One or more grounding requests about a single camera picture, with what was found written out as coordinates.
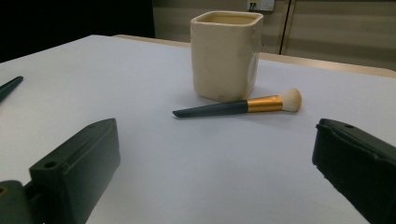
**table edge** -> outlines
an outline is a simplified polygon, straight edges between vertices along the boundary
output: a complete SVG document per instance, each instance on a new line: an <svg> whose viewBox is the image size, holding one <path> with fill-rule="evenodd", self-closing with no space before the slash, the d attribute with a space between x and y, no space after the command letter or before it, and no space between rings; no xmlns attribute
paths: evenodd
<svg viewBox="0 0 396 224"><path fill-rule="evenodd" d="M143 37L137 35L113 35L113 36L118 38L139 40L139 41L164 44L164 45L170 45L170 46L182 47L182 48L189 48L191 46L191 44L187 42L157 39L157 38ZM360 74L380 76L380 77L396 77L395 71L386 68L379 68L379 67L370 67L370 66L363 66L363 65L356 65L349 63L334 63L328 61L306 59L306 58L264 53L264 52L260 53L259 58L261 60L268 60L279 63L293 63L293 64L299 64L299 65L305 65L305 66L311 66L311 67L329 69L329 70L336 70L336 71L360 73Z"/></svg>

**white bristles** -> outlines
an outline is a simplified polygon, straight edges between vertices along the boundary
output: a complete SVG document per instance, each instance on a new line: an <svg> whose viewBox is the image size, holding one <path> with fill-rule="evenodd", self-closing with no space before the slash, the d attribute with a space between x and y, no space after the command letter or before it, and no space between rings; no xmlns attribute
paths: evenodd
<svg viewBox="0 0 396 224"><path fill-rule="evenodd" d="M283 102L282 110L296 112L300 109L303 99L297 89L293 88L288 91L282 92L279 94L279 97L282 99Z"/></svg>

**electrical outlet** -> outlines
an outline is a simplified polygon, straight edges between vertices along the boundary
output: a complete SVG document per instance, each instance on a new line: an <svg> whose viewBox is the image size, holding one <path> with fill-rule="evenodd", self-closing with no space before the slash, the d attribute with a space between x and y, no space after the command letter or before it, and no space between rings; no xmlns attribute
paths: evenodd
<svg viewBox="0 0 396 224"><path fill-rule="evenodd" d="M261 11L274 11L275 0L260 0Z"/></svg>
<svg viewBox="0 0 396 224"><path fill-rule="evenodd" d="M248 11L258 11L260 10L261 0L247 0L247 10Z"/></svg>
<svg viewBox="0 0 396 224"><path fill-rule="evenodd" d="M247 0L248 11L274 11L275 0Z"/></svg>

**cup rim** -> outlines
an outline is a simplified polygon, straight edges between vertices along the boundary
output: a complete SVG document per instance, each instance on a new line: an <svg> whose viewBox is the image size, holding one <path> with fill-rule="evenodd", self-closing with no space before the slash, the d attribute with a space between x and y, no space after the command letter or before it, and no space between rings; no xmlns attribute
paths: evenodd
<svg viewBox="0 0 396 224"><path fill-rule="evenodd" d="M254 19L252 22L244 23L244 24L235 24L235 23L220 23L220 22L213 22L213 21L202 21L205 18L210 16L244 16ZM263 15L257 12L241 12L241 11L224 11L224 10L214 10L208 11L204 14L201 14L191 20L191 23L201 23L201 24L211 24L211 25L222 25L222 26L251 26L257 23Z"/></svg>

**cream ceramic cup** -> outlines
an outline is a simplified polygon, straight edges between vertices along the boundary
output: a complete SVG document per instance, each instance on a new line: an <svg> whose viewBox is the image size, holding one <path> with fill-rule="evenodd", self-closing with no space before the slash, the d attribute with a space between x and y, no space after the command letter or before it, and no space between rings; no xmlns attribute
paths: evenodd
<svg viewBox="0 0 396 224"><path fill-rule="evenodd" d="M210 11L191 20L193 86L218 102L247 99L261 50L262 14Z"/></svg>

